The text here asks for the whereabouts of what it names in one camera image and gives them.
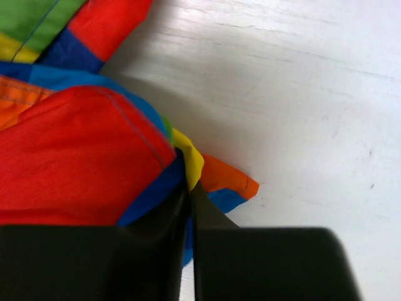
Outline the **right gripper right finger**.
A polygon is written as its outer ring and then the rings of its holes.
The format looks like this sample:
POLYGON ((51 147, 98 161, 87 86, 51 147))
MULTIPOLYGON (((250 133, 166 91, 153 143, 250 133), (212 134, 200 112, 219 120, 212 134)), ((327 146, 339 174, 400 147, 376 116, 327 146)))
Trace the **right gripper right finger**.
POLYGON ((191 192, 196 300, 360 300, 337 236, 320 227, 242 228, 191 192))

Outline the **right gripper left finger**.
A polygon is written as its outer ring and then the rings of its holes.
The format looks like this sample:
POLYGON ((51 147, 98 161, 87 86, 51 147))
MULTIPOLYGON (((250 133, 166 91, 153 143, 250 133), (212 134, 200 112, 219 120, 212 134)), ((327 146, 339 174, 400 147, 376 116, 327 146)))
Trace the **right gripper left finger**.
POLYGON ((178 300, 189 196, 127 226, 1 227, 2 300, 178 300))

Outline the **rainbow striped shorts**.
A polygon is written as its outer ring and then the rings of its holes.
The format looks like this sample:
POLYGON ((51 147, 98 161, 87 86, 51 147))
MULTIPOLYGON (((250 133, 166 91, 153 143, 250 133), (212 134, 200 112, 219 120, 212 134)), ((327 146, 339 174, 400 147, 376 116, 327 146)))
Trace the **rainbow striped shorts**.
POLYGON ((126 226, 186 181, 228 213, 259 184, 100 70, 150 1, 1 2, 1 223, 126 226))

